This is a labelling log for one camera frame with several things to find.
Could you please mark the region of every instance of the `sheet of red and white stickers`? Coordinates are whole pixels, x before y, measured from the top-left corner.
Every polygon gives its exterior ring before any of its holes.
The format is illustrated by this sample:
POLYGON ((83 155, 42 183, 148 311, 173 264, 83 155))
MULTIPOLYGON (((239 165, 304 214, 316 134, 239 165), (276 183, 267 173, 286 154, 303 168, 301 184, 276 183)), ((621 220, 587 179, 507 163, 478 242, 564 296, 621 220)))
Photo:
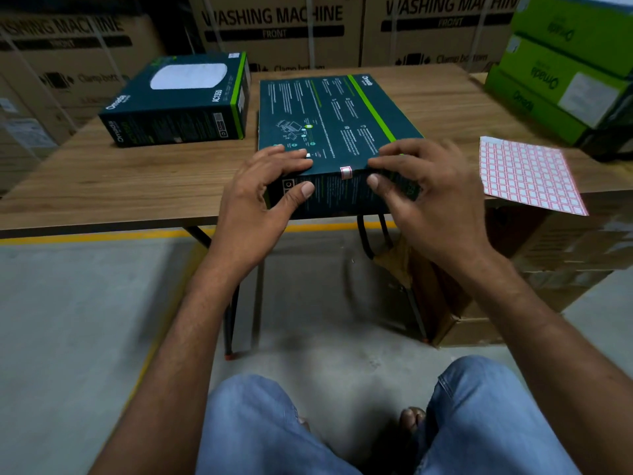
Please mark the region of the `sheet of red and white stickers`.
POLYGON ((565 156, 556 148, 480 137, 479 174, 488 195, 589 215, 565 156))

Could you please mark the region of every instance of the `fingernail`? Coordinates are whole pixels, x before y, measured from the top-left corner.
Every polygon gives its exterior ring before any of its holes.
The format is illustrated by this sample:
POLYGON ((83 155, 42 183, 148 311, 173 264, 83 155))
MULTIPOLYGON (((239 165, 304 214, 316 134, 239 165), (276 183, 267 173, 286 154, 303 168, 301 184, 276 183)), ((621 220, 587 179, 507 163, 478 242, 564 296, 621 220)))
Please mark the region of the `fingernail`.
POLYGON ((367 177, 367 184, 372 190, 376 190, 376 188, 378 188, 378 177, 374 174, 369 175, 367 177))
POLYGON ((312 193, 315 192, 315 186, 312 182, 305 182, 301 186, 301 193, 303 193, 304 198, 307 200, 312 196, 312 193))

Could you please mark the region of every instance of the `person's right hand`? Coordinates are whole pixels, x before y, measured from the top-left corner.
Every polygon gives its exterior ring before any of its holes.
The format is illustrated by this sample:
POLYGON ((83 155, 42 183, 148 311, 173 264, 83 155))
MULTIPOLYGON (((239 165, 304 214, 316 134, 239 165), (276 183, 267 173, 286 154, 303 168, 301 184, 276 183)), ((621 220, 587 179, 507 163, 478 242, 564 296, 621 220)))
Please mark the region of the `person's right hand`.
POLYGON ((371 158, 371 168, 398 172, 420 184, 415 202, 388 178, 372 174, 368 185, 380 195, 407 241, 447 271, 462 270, 492 252, 484 223, 484 189, 454 143, 425 139, 389 143, 371 158))

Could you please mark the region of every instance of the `person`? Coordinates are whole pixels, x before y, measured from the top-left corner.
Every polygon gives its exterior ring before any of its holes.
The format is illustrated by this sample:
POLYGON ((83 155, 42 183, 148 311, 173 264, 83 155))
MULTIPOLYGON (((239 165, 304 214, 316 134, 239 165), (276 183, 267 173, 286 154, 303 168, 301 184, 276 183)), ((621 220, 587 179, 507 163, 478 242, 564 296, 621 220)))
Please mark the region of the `person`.
MULTIPOLYGON (((413 202, 367 177, 409 243, 450 273, 490 317, 534 399, 509 369, 456 360, 427 407, 406 409, 418 474, 633 473, 633 383, 552 311, 490 245, 479 175, 450 142, 390 143, 368 161, 416 180, 413 202)), ((237 375, 208 395, 222 314, 273 250, 304 182, 266 209, 266 185, 312 166, 305 150, 258 151, 222 196, 211 248, 135 397, 98 455, 96 474, 357 474, 300 423, 281 387, 237 375)))

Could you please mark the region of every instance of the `stack of green boxes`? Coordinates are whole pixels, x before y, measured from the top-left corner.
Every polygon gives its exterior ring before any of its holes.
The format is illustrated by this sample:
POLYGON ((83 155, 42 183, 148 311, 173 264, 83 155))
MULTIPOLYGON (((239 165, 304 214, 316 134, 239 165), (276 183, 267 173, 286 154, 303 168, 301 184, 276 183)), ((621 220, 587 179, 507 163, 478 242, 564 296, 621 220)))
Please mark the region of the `stack of green boxes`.
POLYGON ((633 4, 520 0, 486 89, 597 159, 633 152, 633 4))

